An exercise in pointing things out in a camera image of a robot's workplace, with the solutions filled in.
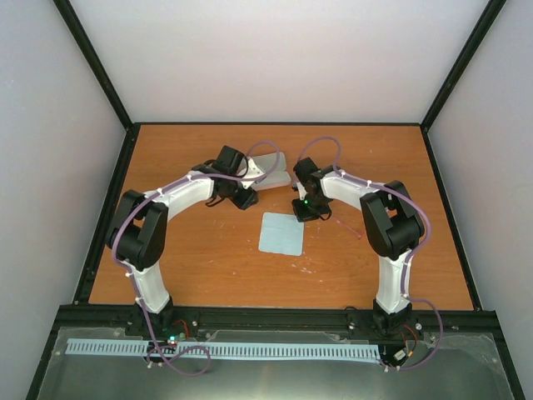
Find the pink glasses case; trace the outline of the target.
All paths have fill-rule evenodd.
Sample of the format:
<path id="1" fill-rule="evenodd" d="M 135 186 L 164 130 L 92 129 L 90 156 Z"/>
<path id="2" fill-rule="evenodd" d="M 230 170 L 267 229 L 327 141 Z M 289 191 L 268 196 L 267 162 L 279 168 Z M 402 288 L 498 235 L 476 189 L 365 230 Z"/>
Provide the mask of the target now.
<path id="1" fill-rule="evenodd" d="M 283 152 L 261 155 L 267 171 L 262 181 L 251 188 L 256 191 L 280 188 L 291 185 L 291 176 L 286 170 L 286 157 Z"/>

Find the light blue cleaning cloth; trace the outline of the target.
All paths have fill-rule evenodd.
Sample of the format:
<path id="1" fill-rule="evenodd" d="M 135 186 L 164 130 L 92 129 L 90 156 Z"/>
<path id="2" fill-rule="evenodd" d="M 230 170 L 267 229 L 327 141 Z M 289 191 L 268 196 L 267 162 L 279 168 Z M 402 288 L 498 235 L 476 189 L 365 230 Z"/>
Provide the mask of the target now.
<path id="1" fill-rule="evenodd" d="M 303 253 L 304 223 L 294 215 L 265 212 L 258 243 L 263 253 L 299 257 Z"/>

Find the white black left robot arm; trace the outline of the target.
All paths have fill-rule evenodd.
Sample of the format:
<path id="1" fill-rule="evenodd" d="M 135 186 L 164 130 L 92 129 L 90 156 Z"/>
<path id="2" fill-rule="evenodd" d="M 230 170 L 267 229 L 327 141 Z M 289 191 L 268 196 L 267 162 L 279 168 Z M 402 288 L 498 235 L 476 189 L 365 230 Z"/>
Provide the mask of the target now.
<path id="1" fill-rule="evenodd" d="M 224 146 L 217 158 L 192 168 L 184 177 L 148 192 L 126 191 L 117 206 L 106 241 L 112 259 L 125 268 L 135 303 L 153 334 L 173 325 L 173 301 L 160 269 L 167 224 L 197 203 L 213 207 L 229 199 L 241 210 L 258 202 L 252 188 L 263 171 L 244 153 Z"/>

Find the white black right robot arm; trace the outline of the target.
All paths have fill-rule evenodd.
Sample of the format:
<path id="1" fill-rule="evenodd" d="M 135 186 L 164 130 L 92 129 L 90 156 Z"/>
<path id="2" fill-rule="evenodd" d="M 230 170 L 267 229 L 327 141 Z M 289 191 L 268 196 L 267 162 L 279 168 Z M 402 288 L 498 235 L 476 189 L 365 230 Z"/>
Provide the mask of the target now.
<path id="1" fill-rule="evenodd" d="M 399 181 L 363 180 L 334 166 L 319 168 L 309 157 L 298 160 L 293 172 L 299 198 L 291 204 L 299 222 L 326 221 L 334 200 L 361 211 L 367 240 L 379 261 L 372 325 L 382 336 L 397 330 L 412 310 L 409 279 L 413 252 L 429 232 L 422 211 Z"/>

